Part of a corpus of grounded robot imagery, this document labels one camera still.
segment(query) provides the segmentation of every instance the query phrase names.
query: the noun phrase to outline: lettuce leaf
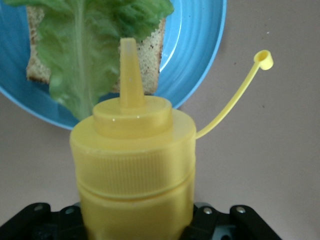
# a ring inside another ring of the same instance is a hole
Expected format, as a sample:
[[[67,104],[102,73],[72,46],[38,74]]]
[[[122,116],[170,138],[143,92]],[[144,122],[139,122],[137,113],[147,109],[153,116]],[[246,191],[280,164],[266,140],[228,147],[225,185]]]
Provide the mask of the lettuce leaf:
[[[120,38],[150,36],[173,12],[170,0],[4,0],[39,6],[38,56],[51,69],[50,96],[79,120],[120,75]]]

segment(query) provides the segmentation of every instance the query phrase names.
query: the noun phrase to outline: sandwich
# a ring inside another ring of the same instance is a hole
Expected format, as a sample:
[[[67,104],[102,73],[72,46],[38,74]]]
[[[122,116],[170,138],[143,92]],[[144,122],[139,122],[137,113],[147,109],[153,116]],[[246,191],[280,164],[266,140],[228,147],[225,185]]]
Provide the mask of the sandwich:
[[[135,38],[144,92],[156,91],[170,0],[3,0],[27,6],[29,80],[78,119],[119,91],[121,38]]]

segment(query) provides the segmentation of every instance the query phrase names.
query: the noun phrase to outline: bread slice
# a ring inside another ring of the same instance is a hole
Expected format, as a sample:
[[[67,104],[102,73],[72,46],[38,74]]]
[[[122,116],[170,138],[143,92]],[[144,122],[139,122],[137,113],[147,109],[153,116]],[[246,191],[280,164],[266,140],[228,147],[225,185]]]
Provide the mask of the bread slice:
[[[40,7],[27,6],[27,20],[30,37],[30,59],[26,68],[27,79],[31,81],[50,83],[50,69],[41,63],[37,53],[37,27],[45,16]],[[166,19],[162,19],[159,28],[145,40],[137,43],[138,57],[140,63],[141,78],[144,93],[153,94],[158,87],[160,62],[163,50],[163,39],[165,33]],[[112,92],[120,91],[119,79],[113,86]]]

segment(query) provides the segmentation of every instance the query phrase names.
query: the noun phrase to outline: mustard bottle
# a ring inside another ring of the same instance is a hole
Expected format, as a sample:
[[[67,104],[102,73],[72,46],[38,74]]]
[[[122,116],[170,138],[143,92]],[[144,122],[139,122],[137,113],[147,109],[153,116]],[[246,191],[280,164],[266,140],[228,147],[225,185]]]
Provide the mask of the mustard bottle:
[[[254,57],[222,112],[196,133],[193,119],[161,97],[145,96],[136,41],[120,41],[120,96],[97,104],[71,132],[83,222],[90,240],[177,240],[193,217],[196,139],[238,101],[270,52]]]

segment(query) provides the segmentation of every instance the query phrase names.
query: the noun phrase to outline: gray tabletop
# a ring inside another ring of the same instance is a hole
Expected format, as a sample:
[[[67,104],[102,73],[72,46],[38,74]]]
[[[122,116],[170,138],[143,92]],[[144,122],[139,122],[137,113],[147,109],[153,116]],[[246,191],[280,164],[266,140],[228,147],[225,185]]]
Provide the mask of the gray tabletop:
[[[227,213],[248,205],[288,240],[320,239],[320,1],[229,0],[216,59],[180,108],[200,130],[271,51],[227,117],[197,140],[195,200]],[[70,131],[0,94],[0,225],[23,207],[79,201]]]

